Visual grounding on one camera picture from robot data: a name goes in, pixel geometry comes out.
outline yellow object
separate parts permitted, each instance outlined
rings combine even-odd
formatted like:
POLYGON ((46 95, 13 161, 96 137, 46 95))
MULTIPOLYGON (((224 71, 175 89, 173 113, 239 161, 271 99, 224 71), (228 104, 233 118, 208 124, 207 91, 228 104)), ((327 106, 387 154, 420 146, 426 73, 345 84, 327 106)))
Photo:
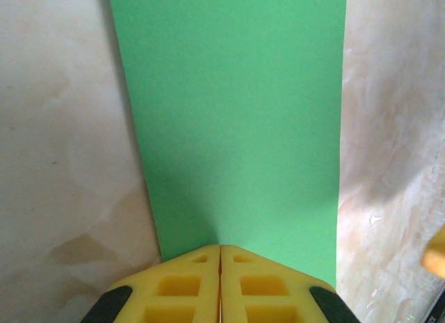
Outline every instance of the yellow object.
POLYGON ((209 245, 113 285, 81 321, 98 322, 359 321, 327 283, 239 247, 209 245))
POLYGON ((445 278, 445 224, 426 246, 422 265, 428 271, 445 278))
POLYGON ((334 288, 252 252, 221 246, 221 304, 224 323, 328 322, 309 292, 334 288))
POLYGON ((133 288, 115 323, 219 321, 220 246, 209 245, 117 282, 133 288))

